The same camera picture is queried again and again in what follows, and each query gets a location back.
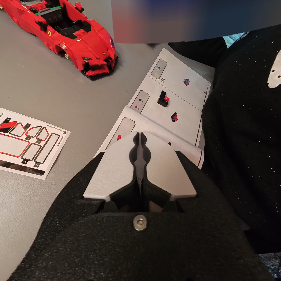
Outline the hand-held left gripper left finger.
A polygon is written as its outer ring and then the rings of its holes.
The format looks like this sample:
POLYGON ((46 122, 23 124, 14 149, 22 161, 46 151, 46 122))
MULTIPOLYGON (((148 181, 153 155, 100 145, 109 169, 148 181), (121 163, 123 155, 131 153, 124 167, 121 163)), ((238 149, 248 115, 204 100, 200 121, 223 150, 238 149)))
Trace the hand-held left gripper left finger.
POLYGON ((134 162, 139 132, 131 132, 102 153, 83 196, 113 202, 131 202, 139 194, 134 162))

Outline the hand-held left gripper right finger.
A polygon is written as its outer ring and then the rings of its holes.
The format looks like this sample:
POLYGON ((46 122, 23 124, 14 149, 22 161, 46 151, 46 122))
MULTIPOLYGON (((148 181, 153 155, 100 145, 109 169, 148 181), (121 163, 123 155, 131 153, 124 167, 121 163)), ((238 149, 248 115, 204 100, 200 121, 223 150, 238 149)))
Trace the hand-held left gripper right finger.
POLYGON ((149 201, 175 201, 196 197, 197 192, 178 154, 168 143, 141 133, 145 161, 142 191, 149 201))

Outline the small black red brick assembly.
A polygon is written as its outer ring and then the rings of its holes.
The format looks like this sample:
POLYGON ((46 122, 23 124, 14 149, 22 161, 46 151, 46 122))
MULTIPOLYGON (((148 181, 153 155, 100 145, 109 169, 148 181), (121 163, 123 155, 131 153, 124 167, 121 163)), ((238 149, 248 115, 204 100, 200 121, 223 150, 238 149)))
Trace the small black red brick assembly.
POLYGON ((158 97, 157 104, 166 108, 168 106, 168 103, 169 103, 169 97, 167 97, 166 92, 162 90, 158 97))

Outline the white instruction booklet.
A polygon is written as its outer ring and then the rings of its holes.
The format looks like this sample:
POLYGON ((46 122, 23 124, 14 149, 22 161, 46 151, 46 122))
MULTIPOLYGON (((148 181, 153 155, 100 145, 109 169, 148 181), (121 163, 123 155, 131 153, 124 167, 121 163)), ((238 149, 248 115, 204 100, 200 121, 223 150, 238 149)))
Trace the white instruction booklet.
POLYGON ((209 81, 163 48, 95 156, 132 131, 148 131, 201 169, 202 110, 210 89, 209 81), (162 90, 166 108, 157 104, 162 90))

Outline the white sticker sheet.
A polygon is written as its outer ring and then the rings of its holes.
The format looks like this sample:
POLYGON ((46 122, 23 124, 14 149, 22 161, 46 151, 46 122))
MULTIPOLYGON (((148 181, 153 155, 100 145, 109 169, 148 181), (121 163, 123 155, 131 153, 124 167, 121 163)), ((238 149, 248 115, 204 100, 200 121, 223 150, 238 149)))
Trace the white sticker sheet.
POLYGON ((45 180, 70 131, 0 109, 0 170, 45 180))

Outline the red brick-built toy car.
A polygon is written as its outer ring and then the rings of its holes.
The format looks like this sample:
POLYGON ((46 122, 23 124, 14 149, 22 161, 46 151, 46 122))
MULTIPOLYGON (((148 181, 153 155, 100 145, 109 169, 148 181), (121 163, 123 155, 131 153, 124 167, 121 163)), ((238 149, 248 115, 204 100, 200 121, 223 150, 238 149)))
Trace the red brick-built toy car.
POLYGON ((1 0, 0 4, 20 28, 55 54, 64 53, 88 79, 114 71, 118 61, 114 41, 100 23, 83 14, 80 2, 1 0))

